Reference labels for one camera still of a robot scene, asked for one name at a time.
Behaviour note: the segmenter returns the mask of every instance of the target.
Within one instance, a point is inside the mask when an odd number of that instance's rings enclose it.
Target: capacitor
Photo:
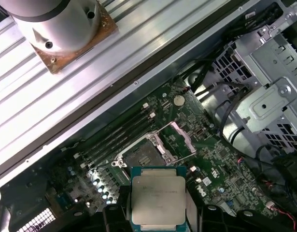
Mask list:
[[[94,186],[97,186],[97,184],[100,182],[100,179],[95,179],[95,181],[94,182],[92,182],[92,184],[94,185]]]
[[[104,190],[104,185],[101,185],[99,188],[98,188],[98,192],[103,192],[103,190]]]
[[[224,193],[224,192],[225,192],[225,189],[224,189],[224,188],[218,188],[218,191],[219,191],[220,193]]]
[[[90,207],[91,204],[92,204],[92,202],[94,202],[92,199],[88,200],[88,201],[86,202],[87,207]]]
[[[103,195],[102,195],[102,199],[107,199],[108,198],[108,195],[109,195],[109,192],[105,192]]]
[[[77,198],[74,199],[74,202],[78,203],[80,200],[81,200],[81,197],[77,197]]]
[[[113,197],[109,197],[108,200],[106,201],[106,204],[111,204],[113,201]]]

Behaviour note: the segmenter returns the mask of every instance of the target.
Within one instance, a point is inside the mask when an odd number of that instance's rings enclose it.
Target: screw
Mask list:
[[[252,217],[253,213],[249,212],[249,211],[244,211],[244,215],[247,216],[247,217]]]
[[[209,209],[209,210],[212,210],[212,211],[217,210],[216,206],[213,206],[213,205],[209,205],[209,206],[208,206],[208,209]]]
[[[279,93],[281,95],[286,95],[288,93],[288,89],[286,87],[282,87],[279,89]]]
[[[53,47],[53,43],[48,41],[48,42],[45,43],[45,47],[47,49],[51,49]]]
[[[287,20],[287,19],[289,19],[291,17],[292,17],[292,14],[291,13],[288,13],[288,14],[285,15],[285,20]]]

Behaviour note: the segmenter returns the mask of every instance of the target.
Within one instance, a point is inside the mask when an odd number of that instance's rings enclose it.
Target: black cable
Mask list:
[[[265,25],[269,25],[273,23],[279,16],[282,14],[280,12],[280,8],[277,3],[271,4],[269,7],[254,15],[253,17],[245,20],[240,20],[232,25],[222,36],[222,41],[216,46],[216,48],[207,56],[208,59],[213,59],[213,61],[205,62],[202,70],[198,74],[194,84],[191,86],[191,90],[195,92],[203,83],[205,76],[211,69],[211,66],[223,52],[224,46],[229,44],[231,41],[235,40],[238,36],[250,33],[255,31]],[[184,78],[194,72],[196,67],[198,67],[200,63],[196,66],[193,66],[190,70],[185,71]]]
[[[219,106],[217,106],[217,108],[215,109],[215,111],[214,111],[214,113],[213,113],[213,115],[212,115],[212,120],[213,120],[215,126],[217,126],[217,119],[216,119],[217,111],[218,111],[221,107],[223,107],[227,102],[228,102],[228,103],[231,103],[230,100],[227,99],[227,100],[223,101],[223,102],[222,102]]]
[[[234,135],[232,136],[231,141],[230,141],[231,145],[233,145],[233,143],[234,143],[236,137],[237,137],[238,134],[241,133],[243,130],[245,130],[245,127],[240,127],[240,128],[234,133]]]
[[[260,147],[257,149],[257,151],[255,152],[255,159],[260,160],[261,151],[262,151],[264,148],[266,148],[267,150],[268,150],[268,149],[271,149],[271,148],[274,148],[274,149],[278,150],[279,153],[280,153],[281,155],[284,155],[284,151],[283,151],[281,148],[279,148],[278,146],[274,146],[274,145],[266,144],[266,145],[262,145],[262,146],[260,146]],[[261,164],[258,164],[258,166],[259,166],[259,171],[262,172],[262,165],[261,165]]]
[[[222,120],[221,120],[221,124],[220,124],[220,130],[219,130],[219,136],[221,138],[221,141],[224,143],[224,144],[228,144],[229,145],[229,148],[236,152],[239,156],[243,157],[244,159],[246,160],[252,160],[254,162],[257,162],[257,163],[260,163],[260,164],[263,164],[263,165],[266,165],[268,167],[272,167],[272,168],[275,168],[275,166],[271,163],[267,163],[267,162],[264,162],[264,161],[261,161],[261,160],[257,160],[255,158],[252,158],[248,155],[246,155],[245,153],[239,151],[238,149],[236,149],[234,146],[232,146],[230,144],[230,142],[224,137],[224,129],[225,129],[225,126],[226,126],[226,121],[230,115],[230,113],[232,112],[232,110],[236,107],[236,105],[240,102],[241,98],[244,97],[247,93],[247,90],[245,89],[241,89],[237,95],[234,97],[231,105],[227,108],[224,116],[222,117]]]
[[[216,82],[215,85],[212,84],[210,86],[208,86],[206,89],[204,89],[203,91],[199,92],[196,94],[196,97],[199,97],[201,96],[202,94],[206,93],[206,92],[209,92],[211,91],[212,89],[214,88],[217,88],[219,86],[222,86],[222,85],[225,85],[225,86],[232,86],[232,87],[237,87],[237,88],[241,88],[241,87],[244,87],[245,85],[243,84],[238,84],[238,83],[233,83],[233,82],[226,82],[226,81],[220,81],[220,82]]]

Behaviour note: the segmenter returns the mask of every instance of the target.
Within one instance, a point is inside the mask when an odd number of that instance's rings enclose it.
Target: small component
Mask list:
[[[106,201],[106,204],[111,204],[113,201],[113,197],[109,197],[108,200]]]
[[[226,157],[226,156],[227,156],[227,154],[228,154],[228,152],[227,152],[225,149],[223,149],[223,150],[219,151],[219,155],[220,155],[220,157],[221,157],[221,158],[224,158],[224,157]]]
[[[196,166],[192,166],[189,168],[190,171],[195,172],[197,170]]]
[[[236,216],[236,213],[233,212],[233,210],[229,207],[229,205],[224,201],[220,201],[217,203],[217,206],[219,206],[220,208],[222,208],[222,210],[228,214],[230,214],[231,216]]]
[[[78,203],[81,199],[82,199],[81,197],[77,197],[77,198],[74,199],[74,202]]]
[[[185,104],[185,98],[182,96],[182,95],[177,95],[173,102],[174,102],[174,105],[176,106],[183,106]]]
[[[87,207],[89,208],[94,201],[92,199],[86,202]]]
[[[235,184],[237,185],[237,187],[240,187],[244,184],[242,179],[238,179],[237,181],[235,181]]]
[[[107,199],[109,196],[109,192],[105,192],[103,195],[102,195],[102,199]]]
[[[196,131],[196,135],[201,135],[204,132],[204,129],[199,129]]]
[[[222,166],[222,168],[228,175],[232,175],[232,171],[229,169],[227,165]]]
[[[196,182],[197,182],[197,183],[201,183],[201,182],[202,182],[202,179],[201,179],[200,177],[198,177],[198,178],[196,179]]]
[[[150,118],[153,118],[153,117],[155,117],[155,116],[156,116],[156,114],[155,114],[154,112],[152,112],[152,113],[149,115]]]
[[[236,197],[236,199],[238,200],[238,202],[239,202],[240,204],[244,204],[244,203],[246,202],[246,200],[247,200],[243,195],[238,195],[238,196]]]
[[[146,109],[149,106],[149,104],[146,102],[143,104],[143,108]]]
[[[265,204],[265,206],[267,207],[267,209],[271,209],[272,207],[275,206],[275,203],[272,202],[272,201],[269,201],[269,202],[267,202],[267,203]]]
[[[224,192],[225,192],[225,189],[224,189],[224,188],[218,188],[218,191],[219,191],[220,193],[224,193]]]
[[[98,192],[99,192],[99,193],[102,193],[103,190],[104,190],[104,185],[101,185],[101,186],[98,188]]]
[[[96,179],[94,182],[92,182],[92,184],[94,185],[94,186],[97,186],[97,184],[100,182],[100,179]]]
[[[75,153],[75,154],[73,155],[73,157],[74,157],[75,159],[79,158],[79,156],[80,156],[79,153]]]
[[[203,183],[205,184],[205,186],[208,186],[212,183],[212,181],[208,177],[206,177],[203,179]]]

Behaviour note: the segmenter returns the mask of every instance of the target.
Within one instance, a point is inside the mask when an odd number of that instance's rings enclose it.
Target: wire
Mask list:
[[[243,84],[238,84],[238,83],[232,83],[232,82],[226,82],[226,81],[220,81],[220,82],[216,82],[215,84],[212,84],[210,86],[208,86],[206,89],[204,89],[203,91],[199,92],[196,94],[196,97],[199,97],[201,96],[202,94],[206,93],[206,92],[209,92],[211,91],[212,89],[214,88],[217,88],[219,86],[222,86],[222,85],[225,85],[225,86],[232,86],[232,87],[237,87],[237,88],[241,88],[241,87],[244,87],[245,85]]]
[[[245,88],[241,89],[237,95],[234,97],[232,103],[230,104],[230,106],[227,108],[224,116],[222,117],[222,120],[221,120],[221,124],[220,124],[220,130],[219,130],[219,136],[221,138],[221,141],[224,143],[224,144],[228,144],[229,145],[229,148],[231,150],[233,150],[234,152],[236,152],[239,156],[243,157],[244,159],[246,160],[252,160],[254,162],[257,162],[257,163],[260,163],[260,164],[263,164],[263,165],[266,165],[268,167],[273,167],[275,168],[275,166],[273,164],[270,164],[270,163],[267,163],[267,162],[264,162],[264,161],[261,161],[261,160],[257,160],[255,158],[252,158],[248,155],[246,155],[245,153],[239,151],[238,149],[236,149],[234,146],[231,145],[231,143],[224,137],[224,129],[225,129],[225,126],[226,126],[226,121],[230,115],[230,113],[232,112],[232,110],[236,107],[236,105],[240,102],[241,98],[243,98],[243,96],[245,96],[247,93],[247,91],[245,90]]]
[[[233,135],[232,138],[231,138],[231,142],[230,142],[231,145],[233,145],[233,143],[234,143],[236,137],[237,137],[238,134],[241,133],[243,130],[245,130],[245,127],[240,127],[240,128],[234,133],[234,135]]]
[[[223,101],[219,106],[217,106],[217,108],[215,109],[215,111],[214,111],[214,113],[213,113],[213,115],[212,115],[212,120],[213,120],[213,122],[214,122],[214,125],[216,125],[217,126],[217,118],[216,118],[216,114],[217,114],[217,111],[221,108],[221,107],[223,107],[226,103],[231,103],[230,102],[230,100],[225,100],[225,101]]]
[[[281,209],[275,208],[275,207],[271,207],[271,210],[275,210],[275,211],[277,211],[280,214],[287,215],[288,218],[290,218],[292,220],[292,222],[293,222],[293,230],[294,231],[297,230],[297,222],[296,222],[295,218],[290,213],[287,213],[287,212],[285,212],[285,211],[283,211]]]
[[[282,11],[277,3],[271,4],[265,10],[259,12],[255,16],[249,19],[243,19],[238,22],[235,22],[226,32],[224,32],[221,36],[222,41],[213,49],[213,51],[207,56],[207,59],[212,59],[212,61],[207,61],[204,63],[199,63],[190,70],[185,71],[185,75],[183,76],[186,78],[192,72],[194,72],[196,67],[200,67],[203,65],[202,70],[198,74],[194,84],[191,86],[191,90],[195,92],[203,83],[206,74],[211,69],[212,64],[214,61],[222,54],[224,51],[224,47],[229,44],[231,41],[234,41],[238,36],[250,33],[255,31],[265,25],[272,24],[276,19],[278,19],[282,15]]]

